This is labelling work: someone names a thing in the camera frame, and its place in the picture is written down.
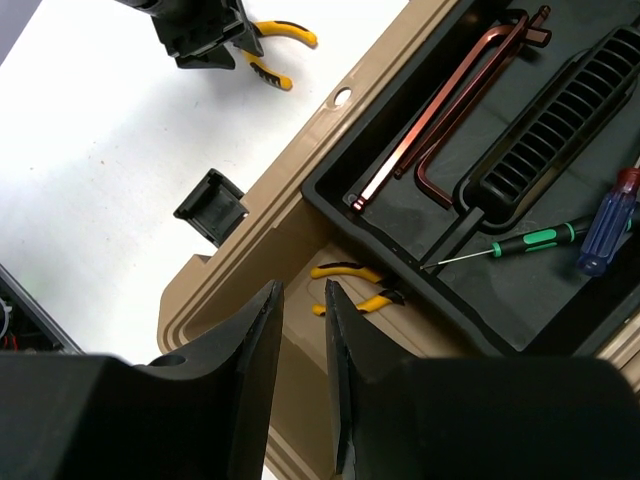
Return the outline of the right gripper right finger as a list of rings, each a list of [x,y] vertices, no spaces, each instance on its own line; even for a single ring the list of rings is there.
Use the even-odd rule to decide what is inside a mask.
[[[421,358],[328,281],[326,357],[345,479],[635,479],[639,402],[591,357]]]

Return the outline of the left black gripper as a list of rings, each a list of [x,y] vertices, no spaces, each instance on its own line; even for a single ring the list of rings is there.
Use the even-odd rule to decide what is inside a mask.
[[[151,17],[160,43],[180,69],[234,70],[236,62],[226,48],[264,56],[261,33],[247,18],[241,1],[118,0]]]

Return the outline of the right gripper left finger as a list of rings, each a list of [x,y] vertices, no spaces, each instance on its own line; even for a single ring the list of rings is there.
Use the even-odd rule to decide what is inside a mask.
[[[147,365],[104,355],[1,357],[5,479],[258,479],[284,287]]]

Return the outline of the yellow diagonal cutter pliers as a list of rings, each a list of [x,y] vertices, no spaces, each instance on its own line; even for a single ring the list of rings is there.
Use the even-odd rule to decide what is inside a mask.
[[[284,39],[295,41],[306,46],[310,50],[318,47],[317,35],[308,28],[284,20],[251,21],[251,32],[258,40],[267,40],[267,46],[283,46]],[[285,72],[273,69],[269,63],[281,57],[281,53],[274,49],[266,49],[262,54],[250,53],[247,48],[240,48],[250,69],[266,84],[281,90],[290,91],[293,88],[293,80]]]

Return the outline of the yellow needle-nose pliers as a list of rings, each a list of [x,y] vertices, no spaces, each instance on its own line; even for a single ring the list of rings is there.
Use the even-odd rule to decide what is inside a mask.
[[[354,262],[333,262],[310,270],[310,277],[339,283],[356,300],[362,314],[374,313],[390,305],[404,305],[399,279],[390,273]]]

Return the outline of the green black screwdriver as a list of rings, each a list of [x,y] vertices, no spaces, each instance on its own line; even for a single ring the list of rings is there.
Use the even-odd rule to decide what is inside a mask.
[[[570,245],[582,240],[586,236],[593,220],[593,216],[584,216],[545,229],[516,235],[501,241],[492,242],[484,250],[478,252],[422,265],[421,269],[426,270],[480,256],[504,258],[507,256]]]

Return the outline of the tan plastic toolbox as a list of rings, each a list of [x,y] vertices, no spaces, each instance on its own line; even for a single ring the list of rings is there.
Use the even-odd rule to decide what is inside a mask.
[[[267,464],[281,478],[345,479],[334,465],[326,357],[325,287],[331,280],[310,277],[313,267],[327,263],[359,263],[399,279],[404,305],[358,312],[418,357],[596,358],[624,376],[639,402],[639,305],[593,354],[489,354],[303,196],[311,173],[460,2],[411,2],[344,79],[343,86],[352,90],[346,105],[328,100],[244,197],[236,198],[227,182],[218,189],[199,185],[180,208],[201,231],[210,232],[220,222],[214,208],[226,200],[234,228],[218,240],[214,255],[193,257],[167,286],[158,322],[163,351],[172,352],[224,321],[267,282],[284,285],[266,451]]]

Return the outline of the long brown hex key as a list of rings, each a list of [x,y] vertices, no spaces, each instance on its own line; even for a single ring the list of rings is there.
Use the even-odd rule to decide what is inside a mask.
[[[464,115],[465,111],[466,111],[466,110],[468,110],[469,108],[471,108],[471,106],[473,105],[473,103],[474,103],[476,100],[478,100],[478,99],[480,99],[480,98],[481,98],[481,96],[482,96],[482,94],[483,94],[483,89],[484,89],[485,87],[487,87],[487,86],[490,84],[490,81],[492,80],[492,78],[493,78],[493,77],[495,77],[495,76],[498,74],[498,70],[499,70],[501,67],[503,67],[503,66],[505,66],[505,65],[507,65],[507,64],[509,63],[509,61],[510,61],[510,56],[511,56],[512,54],[516,53],[516,52],[517,52],[517,50],[518,50],[522,45],[524,45],[524,44],[526,44],[526,43],[530,43],[530,44],[533,44],[533,45],[535,45],[535,46],[544,47],[544,46],[546,46],[546,45],[549,43],[550,33],[549,33],[549,32],[547,32],[547,31],[542,31],[542,30],[540,29],[540,27],[541,27],[541,26],[542,26],[542,24],[547,20],[547,18],[548,18],[548,17],[549,17],[549,15],[550,15],[550,12],[551,12],[551,7],[550,7],[550,6],[548,6],[548,5],[543,5],[543,6],[541,6],[541,7],[539,8],[539,10],[536,12],[536,14],[534,14],[534,15],[532,15],[532,16],[530,16],[530,15],[528,14],[528,15],[529,15],[529,29],[528,29],[528,31],[527,31],[527,35],[526,35],[526,37],[522,40],[522,43],[521,43],[520,45],[516,46],[516,47],[515,47],[515,48],[514,48],[514,49],[513,49],[509,54],[508,54],[508,56],[507,56],[507,58],[506,58],[506,61],[505,61],[501,66],[499,66],[495,71],[493,71],[493,73],[492,73],[492,74],[490,74],[490,76],[489,76],[488,81],[486,82],[486,84],[484,84],[482,87],[480,87],[480,88],[477,90],[477,95],[476,95],[475,97],[471,98],[471,100],[469,101],[469,103],[468,103],[468,104],[466,104],[466,105],[464,106],[464,108],[463,108],[463,109],[462,109],[462,111],[460,112],[459,117],[458,117],[457,119],[455,119],[455,120],[451,121],[451,122],[447,122],[447,123],[445,123],[445,124],[444,124],[444,135],[442,136],[442,138],[441,138],[439,141],[441,141],[441,140],[443,140],[443,139],[444,139],[445,134],[448,132],[448,130],[450,130],[451,128],[453,128],[453,127],[454,127],[454,125],[456,125],[457,123],[459,123],[459,121],[461,121],[461,120],[462,120],[462,118],[463,118],[463,115]],[[499,42],[498,42],[497,40],[493,41],[491,44],[489,44],[489,45],[487,45],[487,46],[486,46],[486,48],[483,50],[483,52],[484,52],[488,47],[490,47],[490,46],[492,46],[492,45],[494,45],[494,46],[496,47],[496,50],[497,50],[497,48],[499,47]],[[418,159],[418,158],[420,158],[424,153],[428,152],[430,149],[432,149],[433,147],[435,147],[435,145],[437,145],[439,141],[437,141],[437,143],[433,144],[432,146],[424,146],[424,147],[423,147],[423,149],[419,150],[419,151],[418,151],[418,154],[416,155],[416,157],[415,157],[413,160],[411,160],[411,161],[409,162],[408,168],[409,168],[409,166],[410,166],[410,165],[411,165],[415,160],[417,160],[417,159]],[[402,174],[400,174],[400,175],[396,175],[395,177],[396,177],[396,178],[401,178],[401,176],[403,176],[403,174],[404,174],[404,173],[405,173],[405,171],[404,171],[404,172],[402,172]]]

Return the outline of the red blue screwdriver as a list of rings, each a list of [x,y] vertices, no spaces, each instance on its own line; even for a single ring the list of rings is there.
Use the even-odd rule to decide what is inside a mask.
[[[578,269],[590,277],[605,273],[627,231],[639,192],[639,159],[621,170],[613,188],[603,197],[580,248]]]

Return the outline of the large dark hex key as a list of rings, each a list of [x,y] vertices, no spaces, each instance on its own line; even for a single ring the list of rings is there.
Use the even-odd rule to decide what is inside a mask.
[[[354,212],[362,212],[390,176],[400,175],[406,171],[409,162],[416,157],[419,150],[424,146],[432,146],[442,138],[444,124],[459,117],[464,106],[477,95],[477,90],[486,84],[490,74],[506,61],[508,54],[516,46],[522,43],[529,29],[528,13],[521,9],[509,10],[507,18],[507,22],[489,28],[476,41],[398,145],[378,167],[361,192],[356,195],[351,203],[351,209]],[[474,79],[469,81],[456,99],[451,100],[451,95],[472,69],[483,50],[495,40],[499,42],[499,47],[493,56]]]

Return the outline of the bent brown hex key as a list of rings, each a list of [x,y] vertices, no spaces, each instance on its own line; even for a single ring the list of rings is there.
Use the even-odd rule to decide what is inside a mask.
[[[550,30],[540,27],[542,31],[550,33],[549,42],[552,37]],[[501,67],[498,70],[498,74],[492,78],[490,84],[483,89],[483,94],[480,99],[476,100],[471,108],[465,111],[463,118],[459,123],[454,125],[453,128],[448,130],[443,140],[439,141],[435,147],[424,153],[420,158],[414,161],[413,166],[414,178],[416,185],[421,189],[429,198],[434,200],[446,209],[449,209],[453,204],[453,188],[455,183],[461,179],[464,169],[471,165],[469,160],[462,160],[460,154],[455,151],[456,142],[462,135],[462,127],[465,121],[469,118],[473,110],[481,103],[483,97],[491,90],[493,85],[497,82],[499,77],[504,73],[510,63],[512,63],[518,56],[519,52],[526,46],[534,48],[544,48],[535,46],[530,43],[522,45],[516,53],[510,56],[510,61],[507,65]],[[453,97],[457,97],[469,81],[476,76],[481,67],[492,56],[496,47],[494,45],[488,47],[477,63],[472,67],[460,86],[456,88]]]

